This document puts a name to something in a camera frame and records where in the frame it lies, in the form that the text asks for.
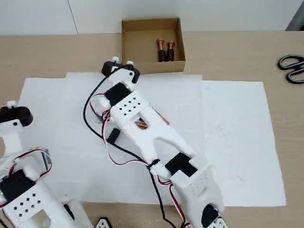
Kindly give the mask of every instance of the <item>black scissor handle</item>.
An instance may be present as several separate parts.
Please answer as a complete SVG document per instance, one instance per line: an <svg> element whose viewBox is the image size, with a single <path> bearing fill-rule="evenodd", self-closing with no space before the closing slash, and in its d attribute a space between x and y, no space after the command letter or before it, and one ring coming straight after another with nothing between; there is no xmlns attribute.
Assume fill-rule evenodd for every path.
<svg viewBox="0 0 304 228"><path fill-rule="evenodd" d="M295 71L292 71L286 75L286 80L292 84L303 84L304 80L294 80L293 76L304 73L304 68L298 68Z"/></svg>
<svg viewBox="0 0 304 228"><path fill-rule="evenodd" d="M289 65L283 65L283 62L286 59L295 59L298 60L295 63L291 63ZM301 65L304 65L304 57L303 56L298 56L298 55L287 55L279 59L277 66L280 70L289 70L289 69L295 69L299 68Z"/></svg>

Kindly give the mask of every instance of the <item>black wire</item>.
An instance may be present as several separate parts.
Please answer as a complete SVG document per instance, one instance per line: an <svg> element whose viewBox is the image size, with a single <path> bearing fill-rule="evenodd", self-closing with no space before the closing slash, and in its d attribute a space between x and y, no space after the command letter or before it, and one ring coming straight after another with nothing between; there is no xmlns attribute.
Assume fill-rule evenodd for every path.
<svg viewBox="0 0 304 228"><path fill-rule="evenodd" d="M165 210L163 208L162 198L161 198L160 192L158 191L158 188L157 188L157 185L155 183L155 179L154 179L153 175L150 172L149 172L149 174L151 176L151 180L152 180L154 189L156 191L156 195L157 195L158 201L160 202L160 207L161 207L161 212L162 212L161 213L162 219L165 220L166 222L168 222L173 228L176 228L176 226L170 220L166 219Z"/></svg>
<svg viewBox="0 0 304 228"><path fill-rule="evenodd" d="M88 127L95 135L97 135L97 136L98 136L99 138L101 138L101 139L103 139L103 136L102 136L101 134L99 134L97 131L95 131L95 130L91 127L91 125L88 123L88 121L87 121L87 119L86 119L86 109L87 109L87 106L88 106L88 104L89 104L89 102L90 102L91 97L92 97L93 94L97 91L97 89L102 85L102 83L105 82L106 79L107 79L107 77L105 77L103 80L101 80L101 82L100 82L100 83L95 87L95 89L91 92L90 96L88 97L87 101L85 102L85 106L84 106L84 110L83 110L83 118L84 118L85 124L87 125L87 127ZM142 159L142 158L141 158L140 156L138 156L137 154L135 154L135 153L133 153L133 152L131 152L131 151L128 151L128 150L126 150L125 148L123 148L123 147L121 147L121 146L119 146L119 145L117 145L117 144L115 144L115 143L113 143L113 142L109 142L108 140L107 140L107 142L108 142L110 145L116 147L117 149L119 149L119 150L121 150L121 151L123 151L123 152L125 152L125 153L127 153L127 154L129 154L129 155L131 155L131 156L133 156L133 157L135 157L135 158L138 159L139 161L145 162L145 160ZM149 169L148 169L148 171L149 171L149 174L150 174L150 177L151 177L151 180L152 180L152 183L153 183L153 186L154 186L154 189L155 189L155 192L156 192L158 201L160 202L160 207L161 207L161 212L162 212L162 213L161 213L162 218L163 218L163 220L165 220L166 222L168 222L173 228L176 228L176 226L175 226L170 220L166 219L165 210L164 210L164 208L163 208L162 198L161 198L160 192L158 191L158 188L157 188L157 185L156 185L156 183L155 183L155 179L154 179L153 175L150 173L150 170L149 170Z"/></svg>
<svg viewBox="0 0 304 228"><path fill-rule="evenodd" d="M9 228L7 225L5 225L5 223L2 221L2 219L0 219L0 224L1 224L4 228Z"/></svg>

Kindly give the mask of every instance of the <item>cable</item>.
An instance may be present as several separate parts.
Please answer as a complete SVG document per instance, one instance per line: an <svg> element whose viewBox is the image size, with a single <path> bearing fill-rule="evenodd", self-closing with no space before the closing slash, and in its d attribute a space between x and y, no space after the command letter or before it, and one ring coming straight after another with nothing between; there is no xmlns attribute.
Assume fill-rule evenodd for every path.
<svg viewBox="0 0 304 228"><path fill-rule="evenodd" d="M93 91L92 91L91 94L89 95L88 99L86 100L85 106L84 106L84 109L83 109L83 119L84 119L85 124L87 125L87 127L88 127L96 136L98 136L98 137L101 138L101 139L104 139L103 136L102 136L101 134L99 134L97 131L95 131L95 130L91 127L91 125L88 123L88 121L87 121L87 119L86 119L86 109L87 109L87 106L88 106L88 104L89 104L89 102L90 102L91 97L94 95L94 93L97 91L97 89L102 85L102 83L105 82L106 79L107 79L107 77L105 77L103 80L101 80L101 82L95 87L95 89L93 89ZM123 147L121 147L121 146L119 146L119 145L117 145L117 144L115 144L115 143L112 143L112 142L109 142L109 141L107 141L107 142L108 142L110 145L114 146L115 148L117 148L117 149L119 149L119 150L121 150L121 151L123 151L123 152L125 152L125 153L127 153L127 154L129 154L129 155L131 155L131 156L133 156L133 157L135 157L137 160L142 161L142 162L145 162L145 161L144 161L140 156L138 156L137 154L135 154L135 153L133 153L133 152L131 152L131 151L128 151L128 150L126 150L125 148L123 148ZM165 220L167 223L169 223L173 228L176 228L176 226L175 226L170 220L166 219L165 211L164 211L163 204L162 204L162 198L161 198L160 193L159 193L159 191L158 191L158 188L157 188L157 186L156 186L154 177L153 177L153 175L150 173L150 171L149 171L149 174L150 174L150 177L151 177L151 180L152 180L152 183L153 183L153 186L154 186L154 189L155 189L157 198L158 198L159 203L160 203L161 212L162 212L162 213L161 213L161 214L162 214L162 218L163 218L163 220Z"/></svg>
<svg viewBox="0 0 304 228"><path fill-rule="evenodd" d="M0 224L1 224L4 228L9 228L7 225L5 225L5 223L3 222L2 219L0 219Z"/></svg>
<svg viewBox="0 0 304 228"><path fill-rule="evenodd" d="M170 185L172 183L170 180L166 182L162 182L159 176L157 176L157 181L162 186Z"/></svg>
<svg viewBox="0 0 304 228"><path fill-rule="evenodd" d="M162 212L161 213L162 219L165 220L166 222L168 222L173 228L176 228L176 226L170 220L166 219L165 210L163 208L162 198L161 198L160 192L158 191L158 188L156 186L155 179L154 179L153 175L150 172L149 172L149 174L151 176L151 180L152 180L154 189L156 191L156 195L157 195L158 201L160 202L160 207L161 207L161 212Z"/></svg>
<svg viewBox="0 0 304 228"><path fill-rule="evenodd" d="M185 224L185 222L186 222L186 218L185 218L184 212L181 210L181 207L179 206L179 204L178 204L178 202L177 202L175 196L173 195L173 192L172 192L172 189L171 189L172 186L173 186L173 184L170 184L170 186L169 186L170 196L171 196L171 199L172 199L172 201L173 201L173 203L174 203L174 206L175 206L177 212L179 213L179 215L180 215L180 217L181 217L182 225L183 225L183 224Z"/></svg>
<svg viewBox="0 0 304 228"><path fill-rule="evenodd" d="M103 120L102 136L103 136L103 140L104 140L104 143L105 143L105 149L106 149L107 154L109 155L110 160L111 160L115 165L118 165L118 166L123 166L123 165L129 164L129 163L133 163L133 162L139 162L139 163L144 164L144 165L147 166L148 164L147 164L146 162L142 162L142 161L137 160L137 159L129 160L129 161L126 161L126 162L123 162L123 163L118 163L118 162L116 162L116 161L112 158L112 156L111 156L111 154L110 154L110 152L109 152L108 142L107 142L106 137L105 137L105 126L106 126L106 123L107 123L108 120L109 120L109 117L110 117L110 111L106 112L106 117L105 117L105 119Z"/></svg>
<svg viewBox="0 0 304 228"><path fill-rule="evenodd" d="M13 161L14 164L12 165L12 167L11 167L10 170L9 170L9 175L11 175L11 174L13 173L14 168L15 168L17 162L18 162L18 159L24 158L24 157L26 157L26 156L29 156L29 155L31 155L31 154L34 153L34 152L41 152L42 154L44 154L45 156L47 156L48 159L51 161L51 164L50 164L49 169L47 169L44 173L40 174L39 178L42 178L42 177L45 176L47 173L49 173L49 172L51 171L51 169L52 169L52 160L51 160L51 157L49 156L48 153L46 153L46 152L45 152L44 150L42 150L42 149L34 149L34 150L28 151L28 152L26 152L26 153L23 153L22 155L19 155L17 158L15 158L15 160Z"/></svg>

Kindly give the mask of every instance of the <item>wire bundle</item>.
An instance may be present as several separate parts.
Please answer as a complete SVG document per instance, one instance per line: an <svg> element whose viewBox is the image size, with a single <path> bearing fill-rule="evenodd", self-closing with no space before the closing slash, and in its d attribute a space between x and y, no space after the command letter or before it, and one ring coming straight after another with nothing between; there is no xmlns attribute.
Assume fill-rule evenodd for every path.
<svg viewBox="0 0 304 228"><path fill-rule="evenodd" d="M91 103L91 99L92 99L94 96L96 96L96 95L103 95L103 94L101 94L101 93L95 94L95 92L97 91L97 89L101 86L101 84L102 84L106 79L107 79L107 77L105 77L105 78L104 78L104 79L95 87L95 89L93 89L93 91L91 92L90 96L88 97L88 99L87 99L87 101L86 101L86 103L85 103L84 109L83 109L83 119L84 119L84 122L85 122L85 124L87 125L87 127L88 127L96 136L98 136L99 138L101 138L101 139L104 141L105 147L106 147L106 151L107 151L107 154L108 154L110 160L111 160L115 165L123 166L123 165L129 164L129 163L137 162L137 163L142 163L142 164L146 165L148 171L150 171L150 166L149 166L141 157L139 157L137 154L135 154L135 153L133 153L133 152L131 152L131 151L128 151L128 150L126 150L125 148L120 147L119 145L115 144L114 142L109 142L109 141L106 139L106 136L105 136L105 128L106 128L106 124L107 124L107 122L109 121L109 118L110 118L110 109L103 111L103 112L102 112L102 115L99 115L99 114L97 113L97 111L95 110L95 108L93 107L92 103ZM101 120L102 120L102 133L101 133L101 134L99 134L97 131L95 131L95 130L91 127L91 125L88 123L88 121L87 121L87 119L86 119L86 109L87 109L88 104L90 104L91 109L92 109L92 111L96 114L96 116L97 116L97 117L101 117ZM139 127L143 128L143 129L147 128L147 126L146 126L146 124L145 124L144 122L142 123L142 122L140 121L140 122L138 122L138 123L136 123L136 124L137 124ZM116 161L112 158L111 154L109 153L108 144L110 144L110 145L116 147L117 149L119 149L119 150L121 150L121 151L123 151L123 152L125 152L125 153L127 153L127 154L129 154L129 155L131 155L131 156L133 156L135 159L132 159L132 160L129 160L129 161L126 161L126 162L123 162L123 163L118 163L118 162L116 162ZM175 226L170 220L166 219L165 212L164 212L164 207L163 207L163 203L162 203L162 198L161 198L160 193L159 193L159 191L158 191L158 188L157 188L157 186L156 186L155 179L154 179L153 175L152 175L150 172L149 172L149 174L150 174L150 177L151 177L151 180L152 180L152 183L153 183L153 186L154 186L156 195L157 195L158 200L159 200L159 203L160 203L161 212L162 212L162 213L161 213L161 214L162 214L162 218L163 218L163 220L165 220L167 223L169 223L173 228L176 228L176 226ZM157 181L158 181L158 183L159 183L160 185L162 185L162 186L168 186L168 185L169 185L170 196L171 196L171 198L172 198L172 201L173 201L173 203L174 203L174 206L175 206L176 210L178 211L178 213L179 213L179 215L180 215L180 217L181 217L181 219L182 219L182 224L181 224L180 228L185 228L185 227L187 227L187 226L189 225L189 223L186 223L185 215L184 215L184 213L182 212L181 207L180 207L180 205L178 204L177 200L175 199L174 194L172 193L172 190L171 190L173 184L171 183L171 181L162 182L158 176L157 176Z"/></svg>

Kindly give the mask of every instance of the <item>screw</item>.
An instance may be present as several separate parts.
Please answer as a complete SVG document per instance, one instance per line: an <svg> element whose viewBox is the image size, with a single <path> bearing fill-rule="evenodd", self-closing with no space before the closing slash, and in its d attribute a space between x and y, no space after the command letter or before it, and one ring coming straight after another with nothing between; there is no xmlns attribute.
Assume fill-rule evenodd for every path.
<svg viewBox="0 0 304 228"><path fill-rule="evenodd" d="M166 52L163 49L164 40L159 38L156 40L156 44L158 48L158 61L164 62L166 60Z"/></svg>
<svg viewBox="0 0 304 228"><path fill-rule="evenodd" d="M166 60L168 62L174 61L174 49L173 49L174 47L175 47L175 43L172 40L169 40L168 49L167 49L167 56L166 56Z"/></svg>
<svg viewBox="0 0 304 228"><path fill-rule="evenodd" d="M172 40L168 42L168 49L173 49L175 47L175 43Z"/></svg>
<svg viewBox="0 0 304 228"><path fill-rule="evenodd" d="M160 39L160 38L156 40L158 50L163 50L163 44L164 44L164 42L165 41L163 39Z"/></svg>

